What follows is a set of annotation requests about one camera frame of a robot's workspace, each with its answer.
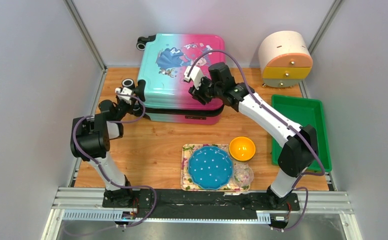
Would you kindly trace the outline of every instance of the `wooden tabletop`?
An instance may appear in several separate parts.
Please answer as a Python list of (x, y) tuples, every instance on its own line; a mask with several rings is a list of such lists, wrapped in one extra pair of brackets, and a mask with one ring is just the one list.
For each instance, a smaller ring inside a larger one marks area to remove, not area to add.
[[(123, 79), (136, 80), (138, 68), (109, 68), (99, 101), (115, 99), (115, 88)], [(288, 88), (262, 87), (259, 68), (244, 68), (248, 84), (260, 96), (271, 102), (274, 94), (301, 97), (298, 85)], [(240, 72), (231, 72), (238, 82)], [(134, 119), (128, 115), (124, 120)], [(111, 141), (110, 153), (117, 167), (127, 176), (132, 186), (148, 185), (159, 189), (181, 188), (181, 154), (185, 144), (228, 144), (233, 138), (246, 136), (256, 145), (256, 154), (248, 163), (253, 169), (254, 180), (251, 190), (265, 190), (278, 173), (278, 166), (272, 165), (271, 136), (253, 120), (225, 107), (222, 117), (215, 125), (155, 122), (141, 119), (125, 124), (123, 138)], [(75, 187), (104, 187), (100, 176), (86, 162), (82, 162)], [(297, 186), (309, 190), (328, 191), (324, 176), (305, 176)]]

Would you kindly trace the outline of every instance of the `floral tray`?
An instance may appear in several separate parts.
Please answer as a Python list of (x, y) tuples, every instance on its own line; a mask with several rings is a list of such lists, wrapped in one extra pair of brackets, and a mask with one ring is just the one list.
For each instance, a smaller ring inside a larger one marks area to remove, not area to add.
[[(210, 191), (204, 190), (199, 187), (197, 184), (193, 183), (190, 174), (188, 173), (188, 160), (191, 155), (197, 150), (205, 146), (215, 146), (218, 147), (225, 152), (228, 152), (229, 144), (185, 144), (182, 147), (182, 161), (181, 161), (181, 188), (186, 191)], [(237, 161), (232, 161), (234, 166), (237, 164), (245, 164), (239, 163)], [(250, 189), (250, 185), (239, 187), (234, 183), (234, 179), (231, 177), (227, 185), (224, 185), (217, 191), (221, 192), (246, 192)]]

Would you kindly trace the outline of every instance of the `yellow bowl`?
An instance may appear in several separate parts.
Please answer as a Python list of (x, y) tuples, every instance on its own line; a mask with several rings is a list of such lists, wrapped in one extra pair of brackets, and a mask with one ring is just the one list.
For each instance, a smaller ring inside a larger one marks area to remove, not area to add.
[(239, 136), (229, 143), (229, 154), (237, 161), (247, 162), (253, 158), (255, 153), (255, 143), (248, 137)]

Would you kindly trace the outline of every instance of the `suitcase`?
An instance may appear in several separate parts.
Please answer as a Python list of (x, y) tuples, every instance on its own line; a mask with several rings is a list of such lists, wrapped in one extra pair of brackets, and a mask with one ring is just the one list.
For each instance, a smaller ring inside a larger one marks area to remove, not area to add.
[[(207, 124), (219, 121), (224, 105), (213, 99), (202, 105), (188, 92), (193, 82), (184, 81), (184, 72), (202, 53), (224, 50), (224, 41), (216, 35), (156, 34), (140, 37), (137, 49), (144, 51), (137, 78), (137, 95), (146, 107), (145, 117), (157, 122)], [(198, 63), (210, 77), (211, 64), (225, 62), (219, 52), (209, 53)]]

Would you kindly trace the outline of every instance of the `green plastic bin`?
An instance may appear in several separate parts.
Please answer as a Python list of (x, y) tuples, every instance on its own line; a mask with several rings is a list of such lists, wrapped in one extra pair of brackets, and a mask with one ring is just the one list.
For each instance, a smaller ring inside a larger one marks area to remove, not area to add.
[[(330, 148), (328, 146), (327, 127), (325, 125), (324, 108), (322, 102), (316, 99), (301, 97), (273, 95), (272, 107), (290, 120), (306, 126), (312, 125), (317, 133), (318, 156), (329, 173), (333, 169), (331, 164)], [(272, 139), (272, 163), (278, 165), (278, 158), (282, 147), (275, 139)], [(308, 168), (309, 171), (321, 172), (318, 162), (315, 160)]]

